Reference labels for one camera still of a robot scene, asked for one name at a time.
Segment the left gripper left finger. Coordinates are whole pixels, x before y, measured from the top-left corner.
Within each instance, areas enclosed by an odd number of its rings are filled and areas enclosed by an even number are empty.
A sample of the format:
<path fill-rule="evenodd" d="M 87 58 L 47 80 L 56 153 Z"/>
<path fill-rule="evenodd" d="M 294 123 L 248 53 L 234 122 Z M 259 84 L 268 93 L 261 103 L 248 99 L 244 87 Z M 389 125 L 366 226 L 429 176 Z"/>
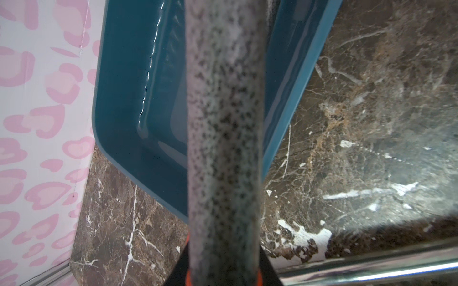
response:
<path fill-rule="evenodd" d="M 180 254 L 178 262 L 174 266 L 163 286 L 187 286 L 187 274 L 189 270 L 188 244 Z"/>

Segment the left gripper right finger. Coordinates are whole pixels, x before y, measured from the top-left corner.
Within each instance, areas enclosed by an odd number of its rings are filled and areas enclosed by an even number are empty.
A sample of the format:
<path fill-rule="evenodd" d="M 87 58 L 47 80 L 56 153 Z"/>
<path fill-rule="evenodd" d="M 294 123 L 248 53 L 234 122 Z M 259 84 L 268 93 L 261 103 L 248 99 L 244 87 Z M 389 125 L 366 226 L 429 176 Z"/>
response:
<path fill-rule="evenodd" d="M 283 286 L 277 276 L 273 266 L 271 265 L 265 251 L 260 247 L 260 263 L 258 271 L 259 286 Z"/>

